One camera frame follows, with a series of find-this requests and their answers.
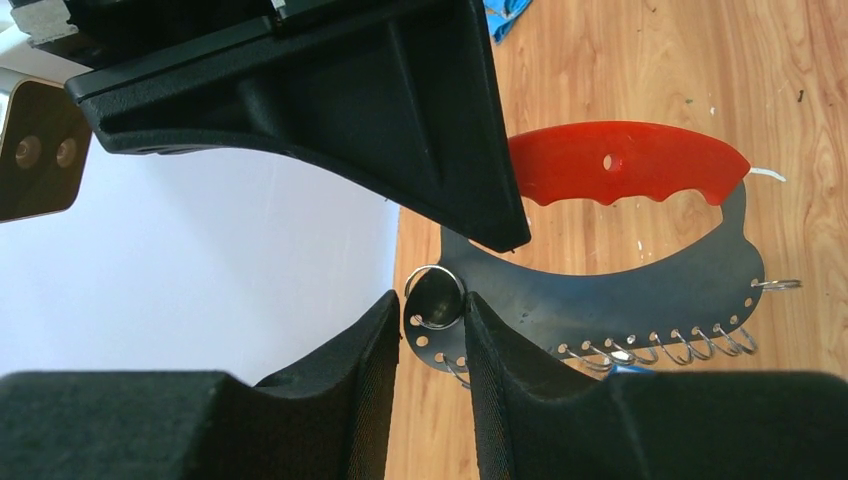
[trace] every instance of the blue object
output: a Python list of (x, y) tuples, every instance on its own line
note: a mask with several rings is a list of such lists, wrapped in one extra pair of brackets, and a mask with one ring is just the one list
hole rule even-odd
[(512, 30), (512, 25), (518, 16), (533, 0), (483, 0), (486, 6), (486, 21), (489, 24), (489, 35), (495, 43), (501, 43), (506, 34)]
[(610, 370), (610, 375), (615, 375), (616, 373), (654, 373), (654, 371), (642, 367), (623, 367), (621, 365), (614, 365), (612, 370)]

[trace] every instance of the hole in knife handle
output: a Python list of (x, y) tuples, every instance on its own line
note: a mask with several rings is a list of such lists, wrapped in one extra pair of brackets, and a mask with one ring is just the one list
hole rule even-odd
[(616, 172), (621, 168), (621, 160), (617, 157), (613, 157), (611, 153), (608, 153), (606, 157), (604, 157), (604, 170), (608, 172)]

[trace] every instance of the keyring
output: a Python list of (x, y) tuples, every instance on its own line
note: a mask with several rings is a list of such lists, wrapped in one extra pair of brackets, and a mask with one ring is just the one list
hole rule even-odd
[[(424, 272), (424, 271), (430, 270), (430, 269), (439, 270), (441, 272), (444, 272), (447, 276), (449, 276), (453, 280), (453, 282), (456, 284), (457, 290), (459, 290), (460, 300), (463, 301), (463, 302), (465, 301), (465, 285), (462, 284), (462, 281), (456, 275), (454, 275), (453, 272), (451, 272), (447, 268), (445, 268), (441, 265), (437, 265), (437, 264), (422, 265), (422, 266), (416, 268), (415, 270), (413, 270), (412, 273), (409, 274), (409, 277), (406, 278), (406, 284), (403, 286), (403, 297), (404, 298), (409, 297), (410, 289), (412, 287), (412, 282), (418, 277), (418, 275), (421, 272)], [(427, 328), (429, 330), (445, 330), (445, 329), (448, 329), (448, 328), (454, 326), (456, 324), (456, 322), (459, 321), (460, 318), (461, 318), (461, 316), (458, 316), (452, 322), (445, 324), (445, 325), (432, 323), (432, 322), (429, 322), (429, 321), (427, 321), (423, 318), (418, 320), (418, 323), (422, 327)]]

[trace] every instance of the metal plate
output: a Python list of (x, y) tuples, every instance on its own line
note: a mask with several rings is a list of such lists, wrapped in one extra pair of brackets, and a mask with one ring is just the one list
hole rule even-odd
[[(745, 203), (740, 183), (721, 205), (718, 227), (668, 258), (629, 271), (593, 276), (540, 272), (492, 256), (444, 227), (439, 265), (461, 279), (466, 291), (479, 293), (510, 327), (557, 358), (569, 358), (562, 344), (578, 355), (593, 354), (581, 348), (586, 341), (603, 352), (615, 350), (604, 345), (607, 339), (628, 349), (650, 347), (654, 332), (664, 344), (680, 342), (671, 336), (673, 330), (686, 340), (700, 339), (695, 327), (717, 338), (722, 334), (713, 331), (714, 325), (735, 330), (762, 295), (762, 289), (751, 286), (765, 277), (765, 267), (743, 233)], [(421, 281), (426, 277), (453, 284), (436, 270)], [(438, 331), (413, 325), (410, 319), (424, 313), (422, 303), (412, 301), (415, 290), (403, 315), (407, 341), (421, 360), (447, 371), (437, 354), (465, 357), (464, 322)], [(422, 336), (426, 342), (418, 340)]]

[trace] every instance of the black plastic bracket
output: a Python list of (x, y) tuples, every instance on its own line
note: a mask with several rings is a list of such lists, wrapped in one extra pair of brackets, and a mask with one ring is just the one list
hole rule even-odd
[(267, 15), (71, 79), (106, 150), (291, 156), (493, 250), (530, 240), (479, 0)]

